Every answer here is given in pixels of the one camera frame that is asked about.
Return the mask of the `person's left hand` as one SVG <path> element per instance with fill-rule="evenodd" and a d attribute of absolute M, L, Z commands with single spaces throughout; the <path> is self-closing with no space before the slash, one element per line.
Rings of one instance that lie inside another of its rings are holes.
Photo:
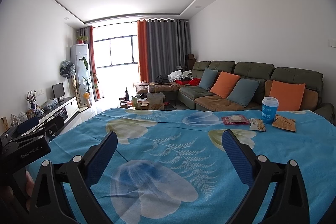
<path fill-rule="evenodd" d="M 16 213 L 28 214 L 30 212 L 31 197 L 34 189 L 34 180 L 25 169 L 17 171 L 13 175 L 11 186 L 3 190 L 3 200 Z"/>

